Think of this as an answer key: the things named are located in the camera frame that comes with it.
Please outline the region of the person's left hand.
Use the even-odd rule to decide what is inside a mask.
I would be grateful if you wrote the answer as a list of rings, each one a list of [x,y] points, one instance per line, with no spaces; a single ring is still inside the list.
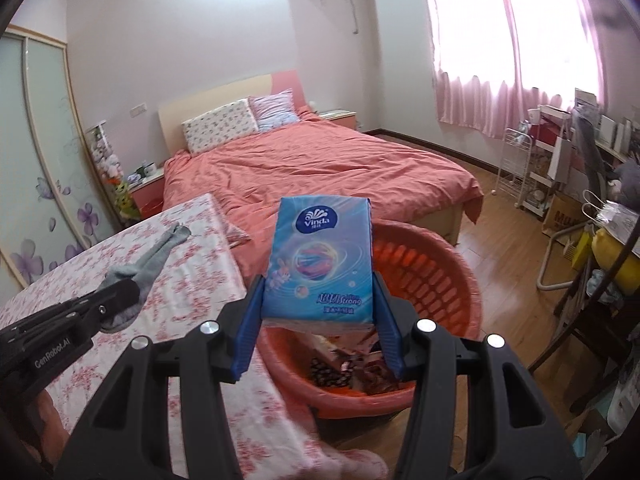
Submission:
[[[70,434],[63,427],[60,414],[47,390],[41,391],[37,396],[36,407],[43,422],[40,434],[42,456],[49,464],[56,465],[62,457]]]

